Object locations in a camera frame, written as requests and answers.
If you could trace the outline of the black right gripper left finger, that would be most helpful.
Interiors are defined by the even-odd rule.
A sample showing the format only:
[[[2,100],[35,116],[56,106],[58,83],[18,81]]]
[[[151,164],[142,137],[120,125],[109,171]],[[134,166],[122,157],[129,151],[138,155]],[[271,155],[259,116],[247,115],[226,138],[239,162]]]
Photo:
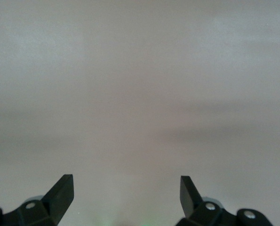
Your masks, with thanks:
[[[39,200],[23,203],[2,217],[2,226],[58,226],[74,199],[73,175],[63,175]]]

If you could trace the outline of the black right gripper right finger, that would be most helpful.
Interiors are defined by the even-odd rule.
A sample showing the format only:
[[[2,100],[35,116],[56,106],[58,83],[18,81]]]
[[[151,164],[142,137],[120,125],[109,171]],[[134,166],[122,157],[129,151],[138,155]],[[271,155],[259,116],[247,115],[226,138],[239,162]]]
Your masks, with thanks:
[[[176,226],[237,226],[236,216],[218,200],[202,197],[190,176],[180,178],[180,203],[184,218]]]

